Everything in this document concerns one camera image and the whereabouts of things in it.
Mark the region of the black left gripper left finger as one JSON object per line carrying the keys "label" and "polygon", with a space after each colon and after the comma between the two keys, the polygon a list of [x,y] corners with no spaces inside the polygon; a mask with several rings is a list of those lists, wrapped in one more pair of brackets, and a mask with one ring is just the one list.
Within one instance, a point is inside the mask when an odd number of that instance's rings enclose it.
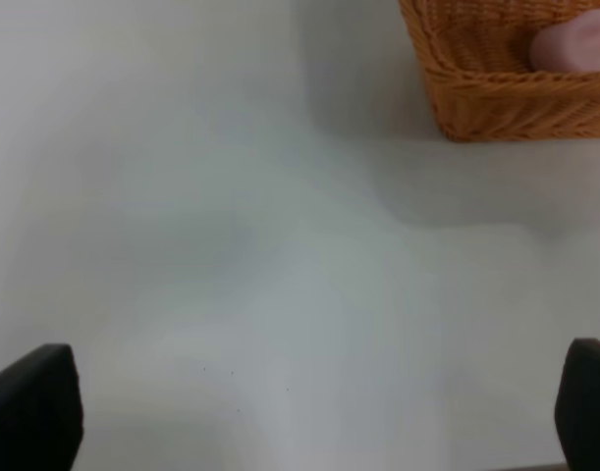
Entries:
{"label": "black left gripper left finger", "polygon": [[48,343],[0,372],[0,470],[68,471],[83,439],[72,348]]}

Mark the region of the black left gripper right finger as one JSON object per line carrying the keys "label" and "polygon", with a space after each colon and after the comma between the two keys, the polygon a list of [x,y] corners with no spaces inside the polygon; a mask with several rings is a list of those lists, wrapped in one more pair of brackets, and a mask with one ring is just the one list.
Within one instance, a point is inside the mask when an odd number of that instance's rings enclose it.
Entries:
{"label": "black left gripper right finger", "polygon": [[576,339],[555,403],[559,442],[571,470],[600,470],[600,340]]}

